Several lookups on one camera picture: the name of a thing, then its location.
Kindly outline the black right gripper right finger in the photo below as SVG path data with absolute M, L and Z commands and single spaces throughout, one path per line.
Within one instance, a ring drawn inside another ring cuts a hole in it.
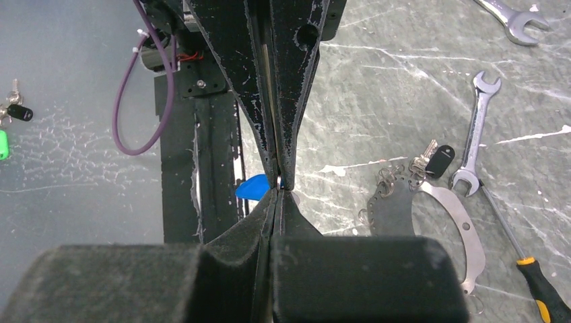
M 468 322 L 450 256 L 422 236 L 321 235 L 273 191 L 275 322 Z

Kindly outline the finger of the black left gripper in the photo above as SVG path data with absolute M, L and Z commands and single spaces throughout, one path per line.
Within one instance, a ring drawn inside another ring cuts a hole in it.
M 269 4 L 279 171 L 283 188 L 293 190 L 298 132 L 330 2 L 270 1 Z
M 187 1 L 253 131 L 265 175 L 277 186 L 277 153 L 263 75 L 260 1 Z

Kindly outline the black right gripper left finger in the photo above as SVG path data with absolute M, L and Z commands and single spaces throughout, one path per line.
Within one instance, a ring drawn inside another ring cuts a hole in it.
M 2 322 L 262 322 L 277 191 L 207 244 L 72 245 L 41 254 Z

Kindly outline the blue key tag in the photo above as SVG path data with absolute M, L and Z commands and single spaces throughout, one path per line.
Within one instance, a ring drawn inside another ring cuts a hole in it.
M 238 186 L 236 196 L 249 201 L 260 201 L 268 190 L 270 185 L 266 175 L 257 174 Z

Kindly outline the metal arc keyring plate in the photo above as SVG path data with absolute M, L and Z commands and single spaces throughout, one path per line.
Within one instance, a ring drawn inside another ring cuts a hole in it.
M 426 181 L 419 184 L 403 175 L 393 175 L 378 183 L 366 207 L 359 211 L 359 220 L 373 236 L 414 236 L 412 203 L 418 193 L 436 201 L 454 223 L 465 254 L 465 278 L 461 289 L 471 295 L 477 278 L 485 269 L 486 258 L 476 228 L 454 192 Z

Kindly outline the black key fob with keys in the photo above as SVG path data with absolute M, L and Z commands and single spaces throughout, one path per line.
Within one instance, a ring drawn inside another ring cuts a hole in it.
M 439 179 L 455 156 L 456 152 L 450 145 L 439 145 L 437 140 L 432 139 L 424 152 L 410 161 L 409 171 L 423 179 Z

